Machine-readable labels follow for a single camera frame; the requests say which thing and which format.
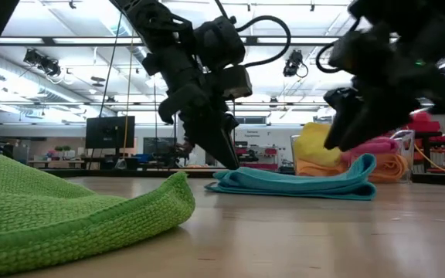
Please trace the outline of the green microfiber towel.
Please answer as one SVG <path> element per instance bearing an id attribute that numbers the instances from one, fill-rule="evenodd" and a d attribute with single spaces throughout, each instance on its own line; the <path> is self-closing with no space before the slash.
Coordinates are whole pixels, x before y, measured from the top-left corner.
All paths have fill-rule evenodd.
<path id="1" fill-rule="evenodd" d="M 194 209 L 183 172 L 147 194 L 122 198 L 0 154 L 0 276 L 132 245 L 181 225 Z"/>

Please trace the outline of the orange microfiber towel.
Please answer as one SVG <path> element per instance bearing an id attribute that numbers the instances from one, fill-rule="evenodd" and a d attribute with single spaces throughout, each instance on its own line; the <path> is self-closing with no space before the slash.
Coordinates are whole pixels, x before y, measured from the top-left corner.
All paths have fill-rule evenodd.
<path id="1" fill-rule="evenodd" d="M 408 170 L 406 159 L 399 154 L 376 154 L 376 166 L 369 174 L 372 183 L 396 183 Z"/>
<path id="2" fill-rule="evenodd" d="M 296 175 L 301 176 L 334 176 L 342 174 L 347 170 L 347 165 L 342 162 L 333 167 L 326 167 L 308 161 L 297 160 L 295 166 Z"/>

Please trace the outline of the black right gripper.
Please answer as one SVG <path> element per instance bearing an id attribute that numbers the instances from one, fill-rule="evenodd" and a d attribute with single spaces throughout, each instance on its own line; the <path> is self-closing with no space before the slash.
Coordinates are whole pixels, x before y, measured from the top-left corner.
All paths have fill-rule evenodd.
<path id="1" fill-rule="evenodd" d="M 445 73 L 428 59 L 413 56 L 408 44 L 391 43 L 390 33 L 381 22 L 332 43 L 328 64 L 353 75 L 351 87 L 363 105 L 336 111 L 326 149 L 348 151 L 408 124 L 410 113 L 420 108 L 420 97 L 432 102 L 431 113 L 445 114 Z"/>

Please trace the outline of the black computer monitor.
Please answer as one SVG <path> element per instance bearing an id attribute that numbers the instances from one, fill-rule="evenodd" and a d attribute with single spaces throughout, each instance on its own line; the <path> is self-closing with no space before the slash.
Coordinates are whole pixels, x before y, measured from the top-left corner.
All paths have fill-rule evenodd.
<path id="1" fill-rule="evenodd" d="M 88 118 L 85 148 L 132 148 L 134 127 L 134 116 Z"/>

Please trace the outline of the clear plastic bin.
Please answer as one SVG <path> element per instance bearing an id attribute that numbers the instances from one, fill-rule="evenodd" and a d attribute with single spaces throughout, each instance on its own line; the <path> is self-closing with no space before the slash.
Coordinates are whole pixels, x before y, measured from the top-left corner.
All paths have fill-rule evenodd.
<path id="1" fill-rule="evenodd" d="M 294 135 L 291 139 L 291 143 L 292 143 L 292 151 L 293 151 L 293 159 L 294 159 L 294 172 L 296 170 L 296 161 L 297 159 L 294 156 L 294 142 L 297 139 L 298 135 Z M 408 170 L 405 172 L 405 174 L 403 175 L 403 177 L 401 178 L 400 181 L 404 181 L 408 178 L 408 175 L 411 173 L 412 171 L 412 166 L 413 166 L 413 149 L 414 149 L 414 132 L 410 131 L 410 130 L 404 130 L 404 131 L 400 131 L 399 133 L 393 135 L 393 137 L 389 137 L 394 139 L 397 144 L 398 144 L 398 149 L 395 153 L 387 153 L 387 154 L 399 154 L 401 156 L 403 156 L 408 164 Z M 340 163 L 344 163 L 347 165 L 347 170 L 352 166 L 353 162 L 359 158 L 361 155 L 359 156 L 351 156 L 350 158 L 342 158 L 340 160 Z"/>

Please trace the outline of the blue microfiber towel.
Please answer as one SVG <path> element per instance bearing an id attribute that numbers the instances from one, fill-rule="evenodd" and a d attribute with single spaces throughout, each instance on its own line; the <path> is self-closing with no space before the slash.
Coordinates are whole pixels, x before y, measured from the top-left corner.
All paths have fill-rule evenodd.
<path id="1" fill-rule="evenodd" d="M 375 157 L 364 154 L 346 172 L 328 177 L 285 175 L 241 167 L 233 171 L 216 172 L 213 175 L 216 181 L 207 184 L 205 189 L 241 195 L 371 201 L 376 195 L 376 187 L 368 177 L 375 166 Z"/>

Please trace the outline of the black overhead frame beam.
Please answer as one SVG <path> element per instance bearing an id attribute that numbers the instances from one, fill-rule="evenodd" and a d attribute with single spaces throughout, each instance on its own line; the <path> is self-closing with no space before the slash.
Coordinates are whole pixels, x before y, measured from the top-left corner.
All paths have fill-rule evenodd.
<path id="1" fill-rule="evenodd" d="M 334 42 L 338 36 L 293 36 L 290 39 L 292 46 L 325 46 Z M 245 46 L 283 46 L 287 39 L 284 36 L 242 36 Z M 95 47 L 95 46 L 144 46 L 139 37 L 23 37 L 5 36 L 0 38 L 0 46 L 37 46 L 37 47 Z"/>

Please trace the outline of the pink microfiber towel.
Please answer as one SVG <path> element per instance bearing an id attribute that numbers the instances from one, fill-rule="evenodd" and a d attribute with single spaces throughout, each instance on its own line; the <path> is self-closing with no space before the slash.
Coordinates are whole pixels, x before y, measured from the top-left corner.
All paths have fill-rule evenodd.
<path id="1" fill-rule="evenodd" d="M 349 151 L 342 152 L 341 157 L 346 159 L 351 156 L 359 156 L 361 154 L 387 154 L 395 153 L 398 149 L 397 142 L 389 137 L 375 137 L 369 141 L 352 148 Z"/>

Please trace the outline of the red plastic crate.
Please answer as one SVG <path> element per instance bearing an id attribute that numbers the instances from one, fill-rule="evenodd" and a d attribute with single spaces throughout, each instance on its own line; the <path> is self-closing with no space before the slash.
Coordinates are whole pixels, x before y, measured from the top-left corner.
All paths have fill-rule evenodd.
<path id="1" fill-rule="evenodd" d="M 432 120 L 432 117 L 426 111 L 420 111 L 412 115 L 412 121 L 407 124 L 410 130 L 417 132 L 438 132 L 440 123 Z"/>

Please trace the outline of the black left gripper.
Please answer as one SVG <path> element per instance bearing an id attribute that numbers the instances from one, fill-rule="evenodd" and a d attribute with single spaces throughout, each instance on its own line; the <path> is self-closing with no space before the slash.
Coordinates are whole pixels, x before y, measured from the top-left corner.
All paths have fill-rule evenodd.
<path id="1" fill-rule="evenodd" d="M 224 104 L 216 99 L 207 76 L 190 49 L 183 46 L 151 47 L 142 61 L 151 76 L 160 74 L 167 85 L 167 98 L 158 114 L 167 124 L 180 113 L 189 142 L 200 146 L 224 167 L 235 170 L 239 160 L 231 132 L 239 125 Z"/>

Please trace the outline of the yellow microfiber towel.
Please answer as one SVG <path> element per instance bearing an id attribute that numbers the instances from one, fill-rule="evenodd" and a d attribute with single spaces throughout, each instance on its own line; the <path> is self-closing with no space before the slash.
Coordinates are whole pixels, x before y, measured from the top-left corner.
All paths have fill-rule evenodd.
<path id="1" fill-rule="evenodd" d="M 294 142 L 295 158 L 329 168 L 337 166 L 341 151 L 337 147 L 331 150 L 324 147 L 330 128 L 330 124 L 305 124 Z"/>

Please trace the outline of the black background table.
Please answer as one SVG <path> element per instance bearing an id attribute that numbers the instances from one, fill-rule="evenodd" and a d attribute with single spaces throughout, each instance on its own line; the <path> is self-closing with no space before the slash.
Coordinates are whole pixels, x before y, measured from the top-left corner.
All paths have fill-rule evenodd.
<path id="1" fill-rule="evenodd" d="M 445 136 L 440 131 L 416 131 L 413 157 L 417 174 L 445 173 Z"/>

